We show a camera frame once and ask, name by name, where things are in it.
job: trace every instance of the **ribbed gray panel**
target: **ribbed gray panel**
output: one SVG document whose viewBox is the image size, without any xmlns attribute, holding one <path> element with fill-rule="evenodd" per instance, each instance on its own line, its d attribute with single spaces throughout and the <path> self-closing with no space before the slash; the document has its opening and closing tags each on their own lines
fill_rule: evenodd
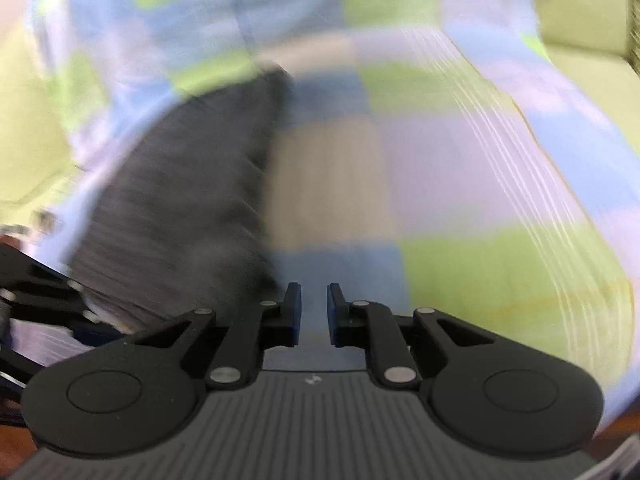
<svg viewBox="0 0 640 480">
<path fill-rule="evenodd" d="M 154 449 L 102 461 L 44 449 L 11 478 L 571 480 L 593 464 L 584 453 L 512 462 L 469 449 L 414 394 L 377 388 L 366 372 L 262 372 L 241 392 L 211 394 L 181 434 Z"/>
</svg>

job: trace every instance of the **white logo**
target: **white logo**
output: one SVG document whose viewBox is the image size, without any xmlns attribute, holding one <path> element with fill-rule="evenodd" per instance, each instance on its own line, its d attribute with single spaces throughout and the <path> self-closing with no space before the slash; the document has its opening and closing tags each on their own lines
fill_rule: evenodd
<svg viewBox="0 0 640 480">
<path fill-rule="evenodd" d="M 318 377 L 317 375 L 314 375 L 305 379 L 305 383 L 311 384 L 312 386 L 316 386 L 316 384 L 321 382 L 322 382 L 322 378 Z"/>
</svg>

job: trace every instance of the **sofa backrest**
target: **sofa backrest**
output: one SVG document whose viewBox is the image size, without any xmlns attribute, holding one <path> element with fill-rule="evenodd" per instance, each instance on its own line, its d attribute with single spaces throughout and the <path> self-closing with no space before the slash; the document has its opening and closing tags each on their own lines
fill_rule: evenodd
<svg viewBox="0 0 640 480">
<path fill-rule="evenodd" d="M 535 0 L 545 43 L 626 56 L 630 0 Z"/>
</svg>

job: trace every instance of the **plaid blanket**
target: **plaid blanket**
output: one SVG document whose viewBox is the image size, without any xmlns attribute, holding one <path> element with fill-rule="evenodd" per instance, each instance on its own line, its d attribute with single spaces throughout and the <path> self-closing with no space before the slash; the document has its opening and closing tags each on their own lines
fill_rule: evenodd
<svg viewBox="0 0 640 480">
<path fill-rule="evenodd" d="M 608 400 L 637 387 L 640 159 L 546 58 L 532 0 L 32 0 L 26 23 L 78 165 L 45 264 L 149 124 L 277 64 L 265 220 L 304 344 L 339 282 L 575 362 Z"/>
</svg>

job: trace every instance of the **folded gray garment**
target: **folded gray garment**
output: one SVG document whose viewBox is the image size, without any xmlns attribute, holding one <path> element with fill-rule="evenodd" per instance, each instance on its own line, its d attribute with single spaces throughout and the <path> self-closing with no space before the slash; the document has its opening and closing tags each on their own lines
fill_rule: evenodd
<svg viewBox="0 0 640 480">
<path fill-rule="evenodd" d="M 224 321 L 273 283 L 260 202 L 287 80 L 194 97 L 145 134 L 70 262 L 91 303 L 132 330 L 203 306 Z"/>
</svg>

